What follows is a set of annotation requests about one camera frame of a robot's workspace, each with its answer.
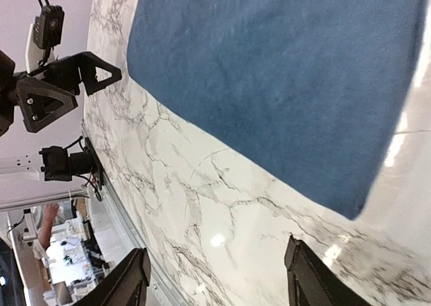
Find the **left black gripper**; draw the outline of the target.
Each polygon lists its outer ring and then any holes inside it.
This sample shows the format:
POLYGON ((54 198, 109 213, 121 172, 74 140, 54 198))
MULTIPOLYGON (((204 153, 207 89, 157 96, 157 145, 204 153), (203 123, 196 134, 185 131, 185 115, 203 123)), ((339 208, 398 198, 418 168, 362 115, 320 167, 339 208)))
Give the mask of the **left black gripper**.
MULTIPOLYGON (((78 55, 78 67, 86 94, 91 96, 120 81, 122 72, 95 54, 78 55)), ((49 73, 39 80, 22 71, 15 73, 15 61, 1 53, 1 135, 14 122, 15 107, 20 107, 24 125, 30 133, 38 133, 63 115, 77 108, 80 95, 79 76, 49 73)))

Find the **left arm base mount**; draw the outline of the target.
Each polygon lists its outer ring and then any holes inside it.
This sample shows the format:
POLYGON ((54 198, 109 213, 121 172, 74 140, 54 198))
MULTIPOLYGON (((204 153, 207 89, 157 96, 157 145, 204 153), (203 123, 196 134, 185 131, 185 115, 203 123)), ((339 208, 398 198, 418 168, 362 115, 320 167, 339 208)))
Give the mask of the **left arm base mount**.
POLYGON ((84 179, 85 186, 93 188, 96 199, 102 201, 104 168, 88 137, 80 136, 65 148, 50 146, 39 151, 42 157, 40 170, 45 181, 72 181, 84 179))

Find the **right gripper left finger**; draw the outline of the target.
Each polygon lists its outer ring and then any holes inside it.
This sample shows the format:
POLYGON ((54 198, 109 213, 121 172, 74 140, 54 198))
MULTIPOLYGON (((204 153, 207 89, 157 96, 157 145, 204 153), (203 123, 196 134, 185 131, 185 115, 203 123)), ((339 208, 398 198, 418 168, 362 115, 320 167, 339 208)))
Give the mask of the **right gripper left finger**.
POLYGON ((112 272, 75 306, 145 305, 151 264, 146 248, 134 248, 112 272))

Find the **dark blue t-shirt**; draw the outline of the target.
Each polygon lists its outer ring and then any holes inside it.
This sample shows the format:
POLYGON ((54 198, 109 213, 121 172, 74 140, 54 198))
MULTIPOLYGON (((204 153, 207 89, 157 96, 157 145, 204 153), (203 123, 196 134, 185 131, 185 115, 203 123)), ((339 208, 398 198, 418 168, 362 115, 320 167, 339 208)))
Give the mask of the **dark blue t-shirt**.
POLYGON ((428 0, 138 0, 130 77, 348 219, 416 70, 428 0))

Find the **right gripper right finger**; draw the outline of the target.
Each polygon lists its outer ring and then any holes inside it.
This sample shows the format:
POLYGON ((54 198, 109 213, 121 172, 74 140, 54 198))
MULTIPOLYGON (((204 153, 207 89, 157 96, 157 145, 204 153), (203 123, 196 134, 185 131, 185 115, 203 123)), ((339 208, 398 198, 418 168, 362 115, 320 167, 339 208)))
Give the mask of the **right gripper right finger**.
POLYGON ((284 263, 290 305, 370 305, 338 279, 303 240, 290 236, 284 263))

